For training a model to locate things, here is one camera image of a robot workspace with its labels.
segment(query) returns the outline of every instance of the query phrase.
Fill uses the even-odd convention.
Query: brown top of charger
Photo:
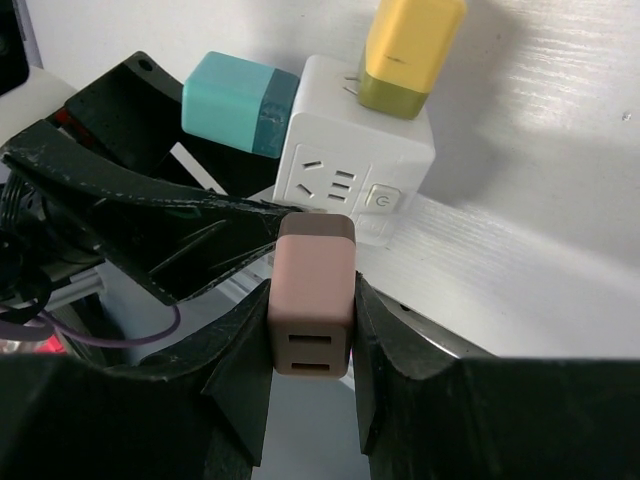
[[[290,213],[280,224],[280,237],[311,235],[344,237],[356,243],[355,226],[349,217],[330,213]]]

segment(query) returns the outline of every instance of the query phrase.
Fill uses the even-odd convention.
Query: teal charger
[[[280,158],[300,79],[210,52],[185,82],[182,129],[238,150]]]

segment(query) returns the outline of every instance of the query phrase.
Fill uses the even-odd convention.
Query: white power strip
[[[435,158],[425,110],[367,109],[349,64],[312,56],[300,80],[273,201],[348,215],[358,242],[384,245]]]

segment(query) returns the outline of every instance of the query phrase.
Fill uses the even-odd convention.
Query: pink usb charger
[[[354,325],[356,243],[344,215],[291,213],[276,243],[267,321],[274,367],[342,377]]]

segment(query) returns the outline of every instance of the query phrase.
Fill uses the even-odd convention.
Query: wire
[[[175,305],[171,308],[173,310],[173,324],[171,324],[169,328],[148,337],[134,338],[131,340],[109,340],[105,338],[92,337],[91,335],[85,335],[84,333],[80,333],[72,328],[67,327],[64,323],[55,319],[53,315],[46,311],[43,311],[40,314],[40,317],[43,318],[45,322],[55,327],[55,329],[63,335],[77,340],[78,342],[82,342],[86,345],[102,348],[132,348],[140,347],[142,345],[148,345],[150,343],[157,342],[158,340],[163,340],[178,329],[182,321],[182,315],[180,314],[180,309]]]
[[[5,310],[12,310],[10,307],[0,306]],[[110,340],[106,338],[97,338],[91,335],[80,333],[73,328],[67,327],[64,323],[57,320],[49,312],[42,311],[40,315],[34,318],[38,321],[38,325],[25,326],[15,325],[13,323],[0,320],[0,338],[12,340],[15,342],[42,342],[47,340],[54,334],[54,330],[58,330],[61,334],[77,340],[86,345],[101,348],[132,348],[148,345],[150,343],[163,340],[175,332],[182,321],[180,309],[175,305],[171,307],[173,310],[173,323],[169,328],[162,332],[155,333],[148,337],[134,338],[131,340]]]

